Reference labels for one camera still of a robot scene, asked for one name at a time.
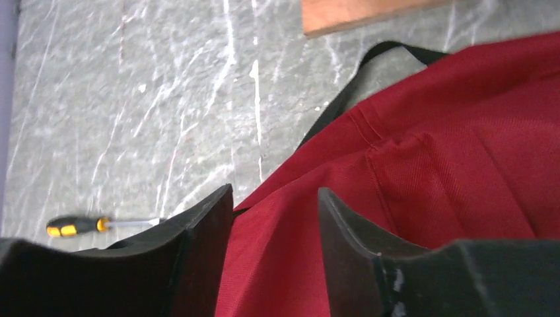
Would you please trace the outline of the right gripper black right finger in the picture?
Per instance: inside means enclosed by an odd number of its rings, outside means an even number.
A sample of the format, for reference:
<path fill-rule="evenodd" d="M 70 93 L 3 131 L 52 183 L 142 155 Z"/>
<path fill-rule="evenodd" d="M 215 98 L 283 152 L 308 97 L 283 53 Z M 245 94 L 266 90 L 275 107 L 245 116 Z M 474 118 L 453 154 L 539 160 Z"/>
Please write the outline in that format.
<path fill-rule="evenodd" d="M 455 240 L 430 250 L 318 192 L 332 316 L 558 316 L 558 240 Z"/>

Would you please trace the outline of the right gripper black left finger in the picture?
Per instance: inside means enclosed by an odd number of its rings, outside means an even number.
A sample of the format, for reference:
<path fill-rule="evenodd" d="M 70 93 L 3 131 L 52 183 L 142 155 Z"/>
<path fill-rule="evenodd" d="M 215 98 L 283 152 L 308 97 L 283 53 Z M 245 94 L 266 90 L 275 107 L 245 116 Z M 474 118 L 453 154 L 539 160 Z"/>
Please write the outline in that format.
<path fill-rule="evenodd" d="M 105 249 L 1 240 L 2 316 L 213 316 L 233 222 L 231 185 Z"/>

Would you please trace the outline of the red fabric backpack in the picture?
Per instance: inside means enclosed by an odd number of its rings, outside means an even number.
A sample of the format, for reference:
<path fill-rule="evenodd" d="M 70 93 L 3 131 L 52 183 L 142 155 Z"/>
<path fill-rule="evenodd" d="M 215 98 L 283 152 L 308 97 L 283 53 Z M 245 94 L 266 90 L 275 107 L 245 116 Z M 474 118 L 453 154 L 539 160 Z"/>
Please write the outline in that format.
<path fill-rule="evenodd" d="M 358 103 L 239 206 L 217 316 L 329 316 L 318 190 L 420 246 L 559 237 L 559 33 L 466 48 Z"/>

